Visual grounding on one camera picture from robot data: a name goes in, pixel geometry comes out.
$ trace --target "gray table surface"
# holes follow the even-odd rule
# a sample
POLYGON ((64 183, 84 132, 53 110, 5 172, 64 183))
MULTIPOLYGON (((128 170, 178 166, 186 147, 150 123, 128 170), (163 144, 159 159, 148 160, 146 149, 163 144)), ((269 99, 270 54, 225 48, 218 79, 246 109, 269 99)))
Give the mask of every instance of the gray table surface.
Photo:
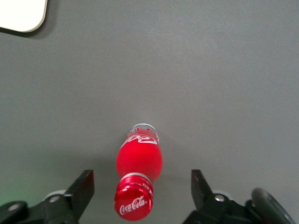
POLYGON ((0 204, 92 168, 81 223, 128 223, 115 158, 146 122, 164 168, 139 223, 183 222, 193 168, 240 204, 268 190, 299 223, 299 1, 56 0, 39 30, 0 40, 0 204))

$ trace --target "red plastic bottle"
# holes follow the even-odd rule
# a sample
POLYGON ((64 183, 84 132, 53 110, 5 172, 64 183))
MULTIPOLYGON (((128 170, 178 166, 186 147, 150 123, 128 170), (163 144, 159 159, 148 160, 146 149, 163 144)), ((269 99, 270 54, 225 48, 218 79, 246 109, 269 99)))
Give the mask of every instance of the red plastic bottle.
POLYGON ((121 178, 115 193, 114 208, 124 219, 146 217, 153 205, 154 183, 163 166, 159 137, 153 126, 135 125, 121 146, 116 169, 121 178))

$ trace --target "bottle cap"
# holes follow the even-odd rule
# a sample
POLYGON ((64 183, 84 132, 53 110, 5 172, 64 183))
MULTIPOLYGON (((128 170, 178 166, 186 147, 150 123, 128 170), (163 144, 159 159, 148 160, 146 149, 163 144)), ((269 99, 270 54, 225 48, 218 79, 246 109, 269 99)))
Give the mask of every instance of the bottle cap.
POLYGON ((143 175, 126 175, 119 182, 114 208, 120 217, 137 221, 145 218, 153 205, 153 187, 143 175))

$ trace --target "bottle label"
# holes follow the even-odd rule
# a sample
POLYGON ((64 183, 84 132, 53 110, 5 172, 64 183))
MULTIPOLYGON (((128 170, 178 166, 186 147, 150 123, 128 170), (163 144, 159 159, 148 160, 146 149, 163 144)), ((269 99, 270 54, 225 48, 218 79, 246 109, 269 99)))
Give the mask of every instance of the bottle label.
POLYGON ((121 147, 123 147, 127 142, 131 142, 134 140, 138 140, 139 143, 149 143, 149 144, 154 144, 157 145, 157 141, 154 140, 152 137, 144 135, 144 134, 139 134, 139 135, 133 135, 129 137, 125 142, 122 144, 121 147))
POLYGON ((145 204, 147 204, 148 202, 145 201, 145 200, 143 199, 143 197, 144 197, 144 196, 142 195, 142 196, 140 196, 140 197, 135 198, 135 199, 132 201, 131 204, 128 204, 128 205, 122 205, 122 206, 120 207, 120 214, 121 214, 121 215, 125 215, 126 213, 131 212, 131 211, 134 211, 134 210, 136 210, 136 209, 138 209, 138 208, 144 206, 145 204))

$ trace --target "white object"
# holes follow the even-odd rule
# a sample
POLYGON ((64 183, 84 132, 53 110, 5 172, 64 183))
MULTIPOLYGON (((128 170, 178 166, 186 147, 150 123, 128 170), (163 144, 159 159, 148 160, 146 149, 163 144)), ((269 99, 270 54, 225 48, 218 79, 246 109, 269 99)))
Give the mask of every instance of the white object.
POLYGON ((31 32, 40 27, 48 0, 0 0, 0 27, 31 32))

